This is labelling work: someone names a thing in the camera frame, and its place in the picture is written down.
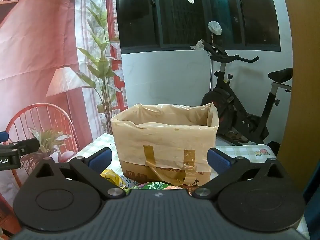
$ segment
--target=printed curtain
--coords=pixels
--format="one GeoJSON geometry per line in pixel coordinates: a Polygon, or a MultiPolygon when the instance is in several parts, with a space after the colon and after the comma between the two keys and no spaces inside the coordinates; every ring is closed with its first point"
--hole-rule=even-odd
{"type": "Polygon", "coordinates": [[[116,0],[0,0],[0,46],[0,130],[40,141],[21,169],[0,171],[0,227],[16,233],[13,199],[34,167],[112,134],[127,108],[116,0]]]}

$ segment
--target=gray ridged surface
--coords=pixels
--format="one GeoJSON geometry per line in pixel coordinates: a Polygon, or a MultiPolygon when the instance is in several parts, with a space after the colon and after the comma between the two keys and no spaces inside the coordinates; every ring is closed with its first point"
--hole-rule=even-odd
{"type": "Polygon", "coordinates": [[[237,228],[224,220],[209,201],[192,198],[185,190],[132,190],[124,199],[108,201],[101,213],[81,228],[52,235],[25,229],[12,238],[12,240],[150,239],[299,240],[305,238],[294,229],[276,234],[260,234],[237,228]]]}

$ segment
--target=lampshade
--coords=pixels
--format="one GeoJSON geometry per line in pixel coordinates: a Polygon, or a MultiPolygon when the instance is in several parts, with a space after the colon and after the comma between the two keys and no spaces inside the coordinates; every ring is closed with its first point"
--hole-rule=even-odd
{"type": "Polygon", "coordinates": [[[47,97],[85,86],[88,84],[79,78],[70,67],[58,68],[49,85],[47,97]]]}

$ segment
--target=white wall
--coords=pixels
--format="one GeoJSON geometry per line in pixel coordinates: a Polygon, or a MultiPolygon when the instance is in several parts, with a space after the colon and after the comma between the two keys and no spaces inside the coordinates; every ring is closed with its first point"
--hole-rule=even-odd
{"type": "MultiPolygon", "coordinates": [[[[281,52],[230,50],[229,55],[259,60],[253,64],[235,61],[226,73],[234,76],[231,87],[249,113],[261,115],[271,80],[268,73],[292,67],[292,41],[284,0],[274,0],[279,23],[281,52]]],[[[122,56],[127,101],[141,104],[181,104],[197,106],[209,90],[210,58],[205,51],[157,51],[122,56]]],[[[214,70],[219,69],[215,62],[214,70]]],[[[280,89],[279,106],[274,106],[267,123],[265,140],[281,142],[287,120],[290,94],[280,89]]]]}

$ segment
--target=green plaid tablecloth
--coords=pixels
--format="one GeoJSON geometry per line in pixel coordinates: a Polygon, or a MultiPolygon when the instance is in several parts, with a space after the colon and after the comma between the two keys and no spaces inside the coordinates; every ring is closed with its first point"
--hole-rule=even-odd
{"type": "MultiPolygon", "coordinates": [[[[95,139],[92,143],[84,147],[76,156],[83,156],[85,158],[91,156],[103,147],[109,147],[112,151],[112,162],[108,169],[112,169],[118,175],[123,175],[121,170],[115,141],[112,135],[107,133],[102,134],[100,137],[95,139]]],[[[243,156],[249,159],[251,162],[264,163],[267,158],[275,157],[272,150],[267,145],[245,145],[245,146],[217,146],[217,149],[229,155],[230,157],[243,156]]],[[[218,176],[218,174],[212,170],[211,179],[218,176]]],[[[310,239],[308,227],[304,217],[302,218],[297,230],[305,237],[310,239]]]]}

